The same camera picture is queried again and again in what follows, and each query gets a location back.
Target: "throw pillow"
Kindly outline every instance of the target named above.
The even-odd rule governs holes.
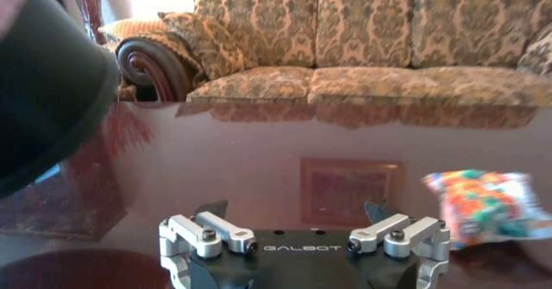
[[[552,23],[542,28],[529,43],[517,69],[552,77]]]
[[[256,67],[228,30],[210,17],[190,13],[160,13],[170,31],[181,36],[209,80]]]

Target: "sofa arm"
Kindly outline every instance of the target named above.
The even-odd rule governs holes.
[[[552,23],[541,29],[526,46],[517,70],[552,77]]]
[[[128,81],[152,85],[161,102],[185,101],[198,70],[161,43],[142,37],[121,42],[117,51],[121,73]]]

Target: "sofa cushion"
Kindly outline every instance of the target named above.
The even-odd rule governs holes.
[[[316,65],[408,66],[413,1],[318,0]]]
[[[300,67],[258,67],[208,82],[188,94],[188,101],[306,103],[312,72]]]
[[[513,67],[552,0],[416,0],[412,65]]]
[[[194,0],[261,66],[313,67],[317,0]]]
[[[244,56],[237,41],[210,17],[192,13],[160,13],[160,17],[170,31],[185,40],[210,80],[257,65]]]
[[[537,107],[552,103],[552,80],[498,67],[433,67],[417,70],[433,80],[429,89],[438,98],[448,98],[453,105],[504,105]],[[424,92],[424,84],[412,85]]]
[[[544,27],[528,45],[517,69],[552,78],[552,23]]]
[[[389,67],[336,67],[313,74],[310,103],[418,103],[428,95],[436,98],[438,86],[424,81],[416,71]]]

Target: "lamp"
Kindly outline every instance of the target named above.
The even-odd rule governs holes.
[[[25,0],[0,39],[0,198],[78,147],[108,111],[114,56],[54,0]]]

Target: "screw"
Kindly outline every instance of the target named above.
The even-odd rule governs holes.
[[[216,238],[216,232],[210,229],[204,230],[204,233],[201,235],[201,238],[204,240],[204,242],[212,242],[214,241]]]
[[[361,249],[360,242],[356,239],[349,239],[346,243],[346,251],[350,253],[358,252]]]
[[[402,230],[392,230],[390,231],[390,238],[396,241],[401,241],[404,239],[404,231]]]
[[[254,241],[249,241],[245,244],[245,255],[254,255],[258,250],[258,243]]]

